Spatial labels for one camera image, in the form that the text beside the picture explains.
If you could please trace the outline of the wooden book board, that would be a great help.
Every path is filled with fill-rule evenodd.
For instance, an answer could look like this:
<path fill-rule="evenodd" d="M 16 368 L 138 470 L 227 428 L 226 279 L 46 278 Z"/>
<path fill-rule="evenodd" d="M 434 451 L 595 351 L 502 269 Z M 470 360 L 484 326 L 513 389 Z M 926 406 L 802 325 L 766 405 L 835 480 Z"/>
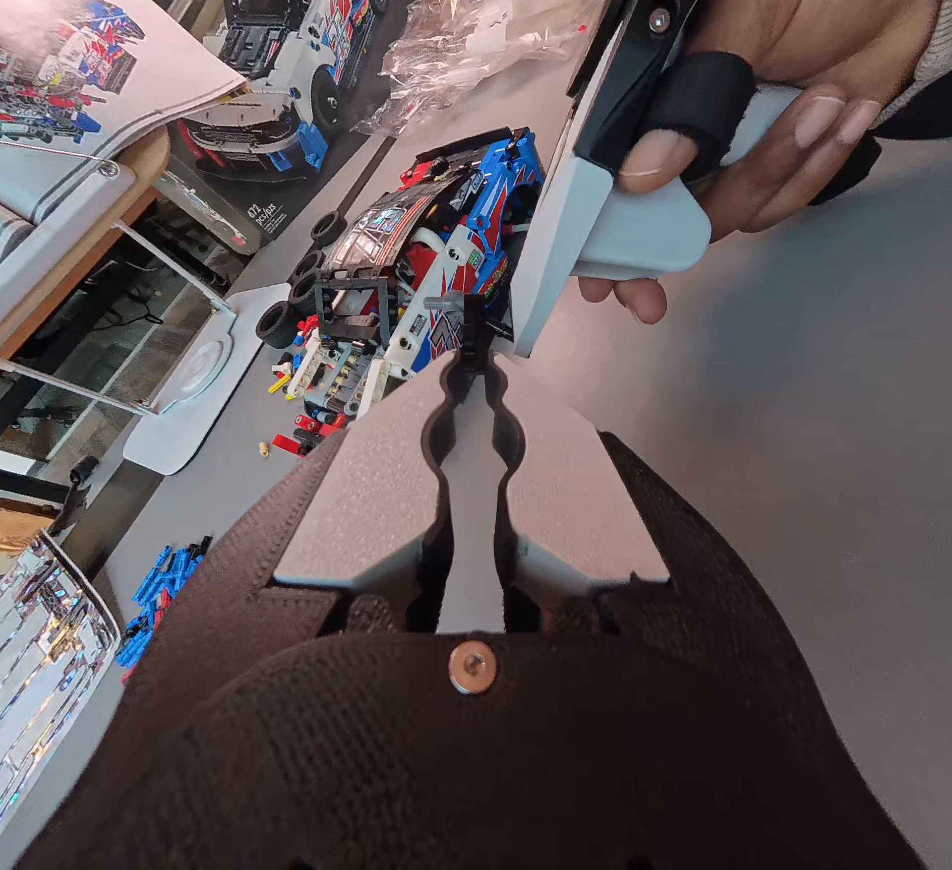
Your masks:
<path fill-rule="evenodd" d="M 118 155 L 118 175 L 85 179 L 1 264 L 1 356 L 10 360 L 157 198 L 171 154 L 161 127 Z"/>

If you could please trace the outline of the pile of blue pins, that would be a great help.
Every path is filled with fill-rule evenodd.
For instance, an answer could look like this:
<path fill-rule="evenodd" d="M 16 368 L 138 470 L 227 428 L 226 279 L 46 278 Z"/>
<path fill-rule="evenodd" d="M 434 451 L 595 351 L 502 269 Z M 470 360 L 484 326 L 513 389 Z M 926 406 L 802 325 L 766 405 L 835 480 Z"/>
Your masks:
<path fill-rule="evenodd" d="M 208 554 L 212 536 L 198 543 L 167 545 L 132 597 L 138 611 L 127 623 L 115 657 L 126 684 L 173 600 Z"/>

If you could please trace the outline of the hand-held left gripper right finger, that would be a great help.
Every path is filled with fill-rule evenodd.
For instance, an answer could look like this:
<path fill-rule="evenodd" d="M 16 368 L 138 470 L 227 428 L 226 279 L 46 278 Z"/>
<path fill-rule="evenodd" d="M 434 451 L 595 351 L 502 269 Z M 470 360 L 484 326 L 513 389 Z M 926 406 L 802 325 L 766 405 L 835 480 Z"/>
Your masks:
<path fill-rule="evenodd" d="M 499 485 L 495 560 L 503 588 L 609 591 L 670 574 L 596 427 L 526 364 L 492 354 L 486 400 Z"/>

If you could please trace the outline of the white monitor stand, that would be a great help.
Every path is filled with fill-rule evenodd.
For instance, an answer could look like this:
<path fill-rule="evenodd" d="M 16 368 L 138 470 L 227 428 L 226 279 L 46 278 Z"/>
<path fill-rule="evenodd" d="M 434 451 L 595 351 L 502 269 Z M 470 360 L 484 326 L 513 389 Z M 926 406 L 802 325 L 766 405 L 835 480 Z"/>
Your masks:
<path fill-rule="evenodd" d="M 125 441 L 123 458 L 162 476 L 186 467 L 256 358 L 262 340 L 257 322 L 268 308 L 289 299 L 286 281 L 220 298 L 168 252 L 114 221 L 113 228 L 132 238 L 200 290 L 212 314 L 152 400 L 116 400 L 103 393 L 3 358 L 2 369 L 36 379 L 139 417 Z"/>

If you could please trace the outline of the black product box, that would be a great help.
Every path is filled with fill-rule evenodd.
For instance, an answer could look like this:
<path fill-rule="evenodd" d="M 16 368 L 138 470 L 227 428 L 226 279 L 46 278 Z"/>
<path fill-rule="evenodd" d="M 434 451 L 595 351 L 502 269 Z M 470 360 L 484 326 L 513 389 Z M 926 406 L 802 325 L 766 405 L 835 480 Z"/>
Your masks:
<path fill-rule="evenodd" d="M 414 0 L 153 0 L 245 80 L 170 125 L 156 184 L 233 254 L 277 239 L 363 144 Z"/>

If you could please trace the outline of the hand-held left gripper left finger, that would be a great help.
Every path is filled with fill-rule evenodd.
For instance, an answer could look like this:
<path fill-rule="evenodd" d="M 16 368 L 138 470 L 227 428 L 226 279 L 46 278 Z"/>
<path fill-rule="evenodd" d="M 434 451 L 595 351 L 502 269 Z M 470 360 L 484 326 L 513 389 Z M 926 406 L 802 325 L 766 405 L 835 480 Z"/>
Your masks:
<path fill-rule="evenodd" d="M 441 355 L 346 431 L 273 572 L 279 584 L 367 591 L 419 563 L 449 514 L 446 376 L 458 361 Z"/>

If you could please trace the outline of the person's right hand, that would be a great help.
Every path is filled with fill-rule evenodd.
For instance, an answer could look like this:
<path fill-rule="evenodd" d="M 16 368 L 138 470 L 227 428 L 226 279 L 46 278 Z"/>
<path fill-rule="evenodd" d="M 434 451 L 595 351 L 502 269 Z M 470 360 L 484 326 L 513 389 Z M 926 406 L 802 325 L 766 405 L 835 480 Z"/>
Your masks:
<path fill-rule="evenodd" d="M 818 197 L 911 81 L 940 0 L 705 0 L 685 54 L 725 53 L 803 92 L 742 160 L 698 182 L 710 241 L 757 233 Z"/>

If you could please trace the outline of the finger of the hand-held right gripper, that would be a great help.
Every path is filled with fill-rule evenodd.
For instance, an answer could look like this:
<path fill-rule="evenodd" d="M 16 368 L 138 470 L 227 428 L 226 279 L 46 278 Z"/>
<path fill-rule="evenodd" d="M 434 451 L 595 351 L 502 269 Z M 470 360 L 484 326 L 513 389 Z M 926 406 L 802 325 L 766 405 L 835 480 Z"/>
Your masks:
<path fill-rule="evenodd" d="M 516 356 L 530 355 L 612 187 L 609 171 L 565 146 L 546 178 L 511 281 Z"/>

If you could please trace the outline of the black thin frame piece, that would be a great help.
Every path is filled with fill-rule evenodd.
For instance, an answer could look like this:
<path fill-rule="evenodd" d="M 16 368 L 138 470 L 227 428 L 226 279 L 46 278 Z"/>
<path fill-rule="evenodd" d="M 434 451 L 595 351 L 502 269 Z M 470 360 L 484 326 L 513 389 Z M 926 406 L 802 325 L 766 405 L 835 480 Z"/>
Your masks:
<path fill-rule="evenodd" d="M 470 376 L 484 373 L 495 332 L 486 319 L 485 300 L 480 294 L 464 296 L 461 363 Z"/>

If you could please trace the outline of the holographic sticker sheet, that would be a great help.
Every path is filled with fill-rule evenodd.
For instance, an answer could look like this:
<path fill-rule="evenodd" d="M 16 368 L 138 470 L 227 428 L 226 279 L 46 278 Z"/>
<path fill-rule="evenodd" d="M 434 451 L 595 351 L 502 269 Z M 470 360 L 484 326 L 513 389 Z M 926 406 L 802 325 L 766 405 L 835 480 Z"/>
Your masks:
<path fill-rule="evenodd" d="M 46 530 L 2 578 L 1 827 L 101 683 L 121 632 Z"/>

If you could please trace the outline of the toy race car model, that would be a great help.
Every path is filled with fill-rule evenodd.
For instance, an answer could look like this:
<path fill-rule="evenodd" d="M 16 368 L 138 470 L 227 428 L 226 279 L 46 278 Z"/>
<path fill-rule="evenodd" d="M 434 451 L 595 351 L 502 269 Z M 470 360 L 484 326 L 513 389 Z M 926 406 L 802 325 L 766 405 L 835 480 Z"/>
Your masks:
<path fill-rule="evenodd" d="M 300 408 L 292 434 L 269 448 L 305 456 L 459 349 L 463 314 L 425 310 L 425 297 L 483 295 L 495 336 L 510 337 L 507 247 L 528 232 L 544 181 L 535 139 L 502 127 L 423 152 L 320 249 L 320 367 L 306 395 L 288 400 Z"/>

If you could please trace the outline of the instruction booklet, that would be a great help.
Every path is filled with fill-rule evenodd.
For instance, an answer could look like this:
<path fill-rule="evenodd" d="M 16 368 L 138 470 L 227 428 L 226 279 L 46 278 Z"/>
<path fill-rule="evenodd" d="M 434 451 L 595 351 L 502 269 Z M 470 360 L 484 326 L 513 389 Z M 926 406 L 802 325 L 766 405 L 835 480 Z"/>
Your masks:
<path fill-rule="evenodd" d="M 1 197 L 40 224 L 107 159 L 244 78 L 153 0 L 1 0 Z"/>

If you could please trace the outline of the grey desk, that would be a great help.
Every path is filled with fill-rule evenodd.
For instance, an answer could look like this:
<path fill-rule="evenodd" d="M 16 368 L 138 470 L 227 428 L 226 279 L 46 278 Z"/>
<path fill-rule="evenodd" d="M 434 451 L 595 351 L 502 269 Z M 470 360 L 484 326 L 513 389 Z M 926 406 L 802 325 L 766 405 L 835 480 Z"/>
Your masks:
<path fill-rule="evenodd" d="M 530 368 L 741 554 L 866 780 L 950 868 L 950 140 L 665 280 L 637 324 L 570 281 Z"/>

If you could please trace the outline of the clear plastic bag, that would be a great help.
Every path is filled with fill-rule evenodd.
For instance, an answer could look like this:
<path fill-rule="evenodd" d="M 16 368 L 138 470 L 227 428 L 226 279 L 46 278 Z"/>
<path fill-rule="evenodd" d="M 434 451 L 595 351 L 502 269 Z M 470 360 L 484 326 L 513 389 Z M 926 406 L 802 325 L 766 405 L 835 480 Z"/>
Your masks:
<path fill-rule="evenodd" d="M 355 126 L 398 137 L 430 122 L 484 79 L 533 59 L 573 61 L 605 0 L 416 0 L 384 55 L 387 100 Z"/>

